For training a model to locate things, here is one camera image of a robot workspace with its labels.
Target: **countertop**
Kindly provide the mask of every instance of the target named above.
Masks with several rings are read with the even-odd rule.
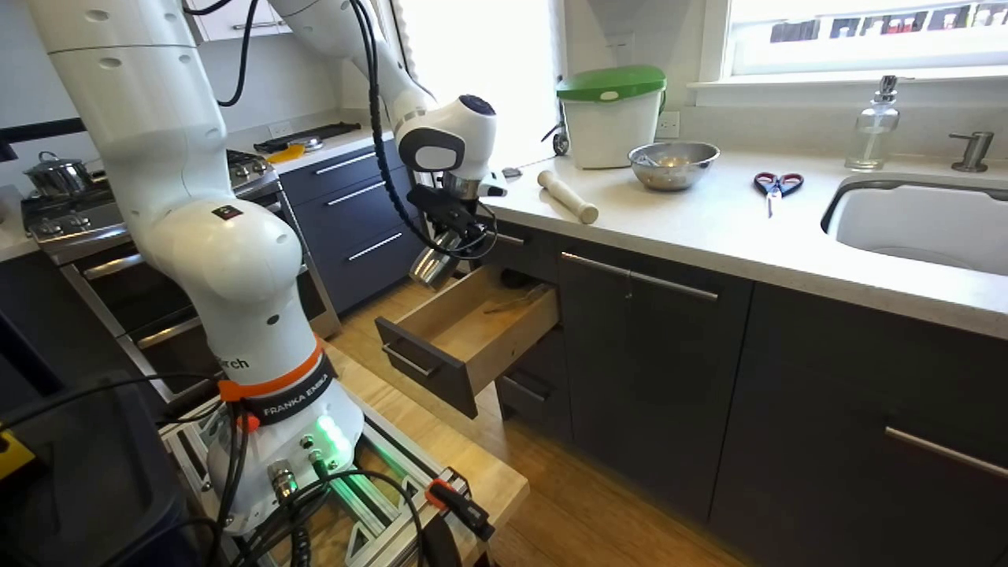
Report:
[[[539,190],[539,171],[554,171],[597,205],[597,222],[576,224]],[[795,171],[806,187],[768,216],[762,195],[748,187],[760,171]],[[968,177],[1008,190],[1003,171],[975,177],[906,161],[888,163],[886,172]],[[482,201],[511,224],[1008,341],[1008,278],[858,251],[828,238],[819,222],[844,177],[841,161],[830,158],[722,150],[690,193],[647,193],[631,171],[580,171],[554,158],[501,183],[505,200]]]

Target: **windowsill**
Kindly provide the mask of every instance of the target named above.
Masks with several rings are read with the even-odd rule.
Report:
[[[850,106],[865,100],[878,76],[742,76],[725,81],[694,81],[697,106]],[[969,72],[906,72],[902,76],[902,106],[1003,106],[1003,69]]]

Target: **scissors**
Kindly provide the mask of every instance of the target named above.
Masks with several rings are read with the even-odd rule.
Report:
[[[753,177],[757,193],[766,200],[766,214],[774,216],[774,201],[792,195],[806,179],[801,172],[774,177],[768,171]]]

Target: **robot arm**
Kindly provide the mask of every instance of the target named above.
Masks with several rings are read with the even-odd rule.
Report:
[[[179,0],[29,0],[29,5],[105,158],[126,231],[148,264],[193,298],[206,345],[226,372],[221,396],[256,416],[247,435],[206,433],[210,480],[222,496],[232,490],[226,525],[247,531],[274,509],[266,480],[274,462],[288,462],[297,477],[310,473],[300,447],[307,433],[324,433],[338,447],[330,454],[338,465],[353,462],[362,433],[362,412],[335,380],[297,296],[300,238],[272,211],[230,193],[222,121]],[[274,0],[274,5],[324,56],[378,69],[407,166],[431,179],[429,193],[452,195],[452,205],[474,201],[493,139],[484,100],[458,98],[431,110],[429,93],[393,66],[381,40],[362,40],[357,0]],[[424,200],[411,201],[429,209],[433,224],[440,216],[440,231],[455,231],[452,214]]]
[[[369,76],[375,98],[381,84],[400,158],[411,172],[410,201],[424,214],[437,238],[429,244],[429,237],[421,237],[429,244],[421,258],[440,251],[437,264],[446,267],[451,261],[444,256],[471,256],[474,250],[484,250],[482,244],[489,232],[471,211],[493,149],[493,106],[474,93],[463,93],[446,106],[431,106],[424,87],[393,62],[381,32],[371,26],[375,16],[362,0],[272,4],[315,54],[327,60],[345,56]]]

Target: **cabinet door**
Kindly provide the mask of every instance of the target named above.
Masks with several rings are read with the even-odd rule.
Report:
[[[742,280],[627,251],[562,251],[573,443],[705,520],[742,315]]]
[[[569,440],[569,379],[562,358],[562,333],[552,330],[508,370],[493,380],[505,418]]]
[[[981,462],[1008,462],[1008,412],[990,408],[1008,399],[1008,352],[968,355],[968,343],[946,328],[762,290],[715,529],[774,567],[993,563],[1008,547],[1008,477]],[[947,408],[942,380],[975,389],[973,399],[958,390]]]
[[[297,205],[305,247],[338,312],[410,273],[417,238],[398,216],[381,179]]]

